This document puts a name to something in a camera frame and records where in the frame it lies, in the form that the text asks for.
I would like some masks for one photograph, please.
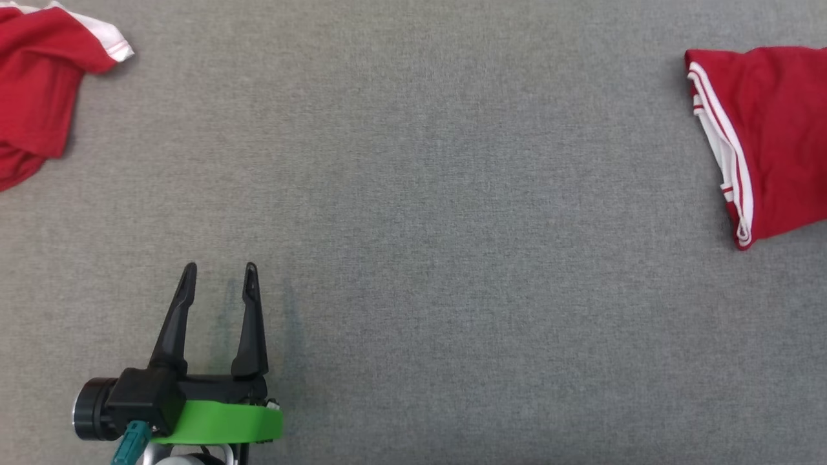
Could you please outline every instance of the gray fabric surface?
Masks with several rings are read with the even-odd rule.
[[[736,252],[686,48],[824,46],[822,0],[73,0],[137,56],[0,193],[0,456],[199,265],[191,372],[261,272],[252,463],[827,463],[827,224]]]

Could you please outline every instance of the camera lens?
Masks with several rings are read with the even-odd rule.
[[[78,393],[72,409],[72,425],[82,440],[114,441],[121,437],[104,407],[116,381],[117,378],[93,378]]]

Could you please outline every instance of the green plastic part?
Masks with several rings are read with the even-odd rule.
[[[258,405],[187,400],[175,431],[158,444],[260,443],[281,437],[281,410]]]

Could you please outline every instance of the red garment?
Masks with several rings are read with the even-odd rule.
[[[738,247],[827,218],[827,49],[689,50],[686,69]]]
[[[0,191],[63,154],[84,72],[105,73],[132,56],[111,24],[0,2]]]

